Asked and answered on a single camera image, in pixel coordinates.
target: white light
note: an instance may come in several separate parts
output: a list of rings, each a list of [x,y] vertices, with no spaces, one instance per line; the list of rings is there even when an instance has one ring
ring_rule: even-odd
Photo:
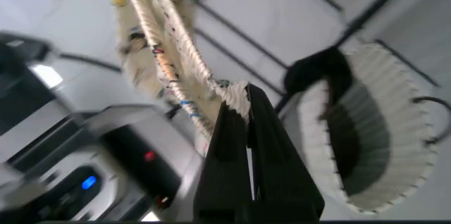
[[[53,88],[63,82],[63,78],[50,66],[35,65],[31,70],[48,87]]]
[[[154,212],[148,213],[141,221],[160,221],[158,217],[156,217]]]

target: red led indicator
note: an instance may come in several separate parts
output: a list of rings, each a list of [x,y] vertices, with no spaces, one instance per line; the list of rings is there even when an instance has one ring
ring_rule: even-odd
[[[148,151],[145,155],[144,155],[144,159],[146,161],[153,161],[155,159],[155,153],[153,151]]]

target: rope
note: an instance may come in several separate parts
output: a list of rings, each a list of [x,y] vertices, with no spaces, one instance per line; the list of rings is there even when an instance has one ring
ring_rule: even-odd
[[[171,0],[157,0],[161,7],[165,21],[168,22],[175,37],[180,54],[184,56],[191,72],[201,82],[206,83],[209,89],[215,91],[229,107],[235,109],[246,121],[249,120],[250,102],[247,100],[247,93],[242,87],[243,83],[232,84],[229,87],[221,87],[213,78],[213,73],[207,68],[198,50],[194,46],[189,32],[183,24],[180,15]]]
[[[172,63],[165,54],[162,46],[162,33],[160,27],[155,19],[154,14],[150,10],[146,0],[131,0],[137,16],[140,20],[140,25],[144,31],[147,43],[155,57],[157,64],[162,69],[164,75],[169,81],[169,87],[174,91],[175,96],[180,100],[180,105],[189,114],[192,122],[200,130],[200,132],[207,138],[211,139],[213,127],[206,119],[199,114],[195,103],[191,101],[183,89],[178,77],[172,68]]]

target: braided rope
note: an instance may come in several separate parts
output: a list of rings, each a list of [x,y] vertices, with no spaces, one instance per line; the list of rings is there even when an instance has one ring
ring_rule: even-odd
[[[169,80],[169,87],[174,91],[175,96],[180,100],[180,105],[189,114],[191,120],[200,130],[200,132],[207,138],[211,139],[211,133],[213,127],[210,125],[208,120],[204,119],[200,113],[195,103],[191,101],[183,89],[178,77],[175,74],[174,69],[171,66],[171,61],[165,54],[162,46],[162,33],[160,32],[160,27],[155,19],[154,14],[150,10],[149,5],[147,5],[146,0],[131,0],[137,16],[140,20],[140,25],[144,31],[144,35],[149,44],[149,48],[153,53],[157,64],[162,69],[164,75]]]
[[[229,107],[235,109],[246,121],[249,119],[250,102],[247,100],[247,93],[242,82],[231,85],[227,88],[221,87],[213,78],[213,73],[207,68],[198,50],[194,46],[189,32],[171,0],[157,0],[165,16],[165,21],[171,25],[168,31],[173,31],[180,54],[184,56],[191,72],[202,84],[206,83],[208,88],[215,91]]]

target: blue led indicator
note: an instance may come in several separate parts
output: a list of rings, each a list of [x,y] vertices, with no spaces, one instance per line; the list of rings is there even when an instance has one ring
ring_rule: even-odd
[[[82,188],[89,189],[92,185],[94,185],[94,183],[96,183],[96,178],[94,176],[90,176],[82,183]]]

